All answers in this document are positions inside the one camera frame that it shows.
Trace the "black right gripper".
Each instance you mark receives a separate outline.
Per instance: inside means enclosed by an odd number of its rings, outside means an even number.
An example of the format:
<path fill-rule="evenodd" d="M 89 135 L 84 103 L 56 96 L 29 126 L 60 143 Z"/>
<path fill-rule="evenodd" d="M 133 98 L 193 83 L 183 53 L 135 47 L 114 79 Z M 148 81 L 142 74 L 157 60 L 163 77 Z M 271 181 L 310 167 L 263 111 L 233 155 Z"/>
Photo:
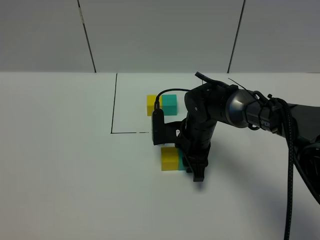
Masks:
<path fill-rule="evenodd" d="M 184 96 L 187 116 L 182 133 L 190 142 L 189 150 L 182 153 L 182 165 L 193 173 L 194 182 L 203 182 L 208 166 L 207 156 L 197 156 L 208 149 L 217 122 L 230 126 L 228 100 L 235 93 L 235 85 L 205 83 L 188 91 Z"/>

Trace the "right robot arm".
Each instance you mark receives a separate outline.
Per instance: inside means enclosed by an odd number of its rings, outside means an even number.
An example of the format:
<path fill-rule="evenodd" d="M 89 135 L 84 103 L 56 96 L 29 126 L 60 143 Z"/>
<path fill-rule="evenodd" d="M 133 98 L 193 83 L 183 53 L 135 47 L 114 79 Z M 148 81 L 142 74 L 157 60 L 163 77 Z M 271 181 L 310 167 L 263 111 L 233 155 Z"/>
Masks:
<path fill-rule="evenodd" d="M 218 122 L 264 130 L 284 137 L 289 162 L 312 184 L 320 181 L 320 109 L 264 97 L 259 91 L 222 82 L 206 83 L 185 94 L 186 119 L 176 144 L 186 158 L 195 182 L 205 178 L 211 138 Z"/>

